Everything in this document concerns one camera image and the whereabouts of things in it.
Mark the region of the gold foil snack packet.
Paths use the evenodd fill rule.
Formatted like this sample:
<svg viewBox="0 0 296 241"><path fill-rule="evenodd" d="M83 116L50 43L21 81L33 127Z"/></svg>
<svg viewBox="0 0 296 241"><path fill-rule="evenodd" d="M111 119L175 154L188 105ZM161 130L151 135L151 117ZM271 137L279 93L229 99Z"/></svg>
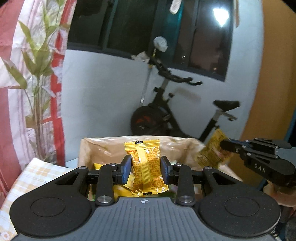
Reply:
<svg viewBox="0 0 296 241"><path fill-rule="evenodd" d="M234 153L220 147L223 140L228 140L228 137L222 130L216 129L205 147L197 153L195 161L202 168L205 166L218 168L219 165L228 164Z"/></svg>

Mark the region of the yellow snack packet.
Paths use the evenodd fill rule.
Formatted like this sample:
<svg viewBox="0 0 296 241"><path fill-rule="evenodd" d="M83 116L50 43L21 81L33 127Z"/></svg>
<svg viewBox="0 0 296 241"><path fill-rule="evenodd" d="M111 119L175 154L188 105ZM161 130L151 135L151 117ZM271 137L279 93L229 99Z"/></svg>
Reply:
<svg viewBox="0 0 296 241"><path fill-rule="evenodd" d="M133 197L156 195L169 190L161 174L159 140L126 142L125 151L132 158Z"/></svg>

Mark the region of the yellow snack packets in box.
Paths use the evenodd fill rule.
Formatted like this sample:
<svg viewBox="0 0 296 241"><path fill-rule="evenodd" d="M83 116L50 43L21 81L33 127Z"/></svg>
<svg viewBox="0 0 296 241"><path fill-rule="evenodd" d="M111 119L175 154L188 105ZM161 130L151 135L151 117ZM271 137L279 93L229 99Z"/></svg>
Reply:
<svg viewBox="0 0 296 241"><path fill-rule="evenodd" d="M103 164L99 164L99 163L93 164L93 167L95 170L100 170L102 166ZM113 186L115 201L117 201L119 197L132 197L133 183L134 183L134 173L132 168L129 174L127 183L125 185L118 184ZM93 184L91 187L93 199L95 199L96 188L97 188L97 184Z"/></svg>

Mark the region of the brown cardboard snack box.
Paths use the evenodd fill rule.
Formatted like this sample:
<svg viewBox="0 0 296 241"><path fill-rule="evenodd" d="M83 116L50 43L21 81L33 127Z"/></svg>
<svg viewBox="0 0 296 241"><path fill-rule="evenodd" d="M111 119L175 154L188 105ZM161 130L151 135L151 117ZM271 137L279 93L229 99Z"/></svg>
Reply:
<svg viewBox="0 0 296 241"><path fill-rule="evenodd" d="M119 164L127 154L125 151L126 142L159 140L161 155L165 155L171 164L181 163L190 166L193 170L201 171L202 167L195 161L197 153L204 148L204 144L195 138L179 138L165 136L124 136L108 138L83 138L80 143L78 165L86 166L93 170L93 164ZM233 178L242 181L227 164L219 165L222 171ZM171 185L169 190L156 196L174 196L177 187Z"/></svg>

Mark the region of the dark window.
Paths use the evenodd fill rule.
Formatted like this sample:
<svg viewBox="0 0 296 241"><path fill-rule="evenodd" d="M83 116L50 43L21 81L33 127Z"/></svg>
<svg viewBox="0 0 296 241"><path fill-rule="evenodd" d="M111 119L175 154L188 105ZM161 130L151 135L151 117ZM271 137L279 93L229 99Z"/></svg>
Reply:
<svg viewBox="0 0 296 241"><path fill-rule="evenodd" d="M130 58L152 54L153 40L168 43L156 56L170 68L226 78L233 36L234 1L78 1L68 37L70 50Z"/></svg>

